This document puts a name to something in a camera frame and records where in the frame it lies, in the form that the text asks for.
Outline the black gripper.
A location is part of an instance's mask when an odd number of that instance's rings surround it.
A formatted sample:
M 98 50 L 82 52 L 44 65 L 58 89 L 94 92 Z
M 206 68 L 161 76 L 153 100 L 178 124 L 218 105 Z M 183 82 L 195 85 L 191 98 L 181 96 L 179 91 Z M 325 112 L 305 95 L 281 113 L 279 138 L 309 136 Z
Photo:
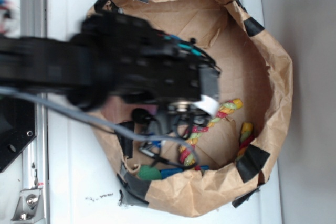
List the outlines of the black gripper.
M 220 72 L 214 59 L 144 19 L 123 14 L 104 19 L 109 121 L 156 121 L 155 133 L 167 134 L 179 124 L 205 126 L 215 117 Z

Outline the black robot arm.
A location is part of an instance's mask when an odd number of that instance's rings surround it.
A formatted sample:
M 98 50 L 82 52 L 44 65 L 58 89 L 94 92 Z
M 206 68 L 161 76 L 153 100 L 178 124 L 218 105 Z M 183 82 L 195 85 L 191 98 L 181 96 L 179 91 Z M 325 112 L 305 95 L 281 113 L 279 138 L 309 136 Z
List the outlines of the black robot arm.
M 68 42 L 1 38 L 1 86 L 63 94 L 83 111 L 110 96 L 156 105 L 167 131 L 181 121 L 204 126 L 216 115 L 219 75 L 215 60 L 194 42 L 115 12 L 84 20 Z

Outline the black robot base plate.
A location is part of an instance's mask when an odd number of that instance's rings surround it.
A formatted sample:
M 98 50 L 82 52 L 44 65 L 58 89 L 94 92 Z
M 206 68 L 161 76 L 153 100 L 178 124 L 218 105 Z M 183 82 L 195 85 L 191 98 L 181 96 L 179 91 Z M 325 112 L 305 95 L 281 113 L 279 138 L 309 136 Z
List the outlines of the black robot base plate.
M 1 98 L 1 172 L 6 171 L 35 138 L 35 112 L 31 102 Z

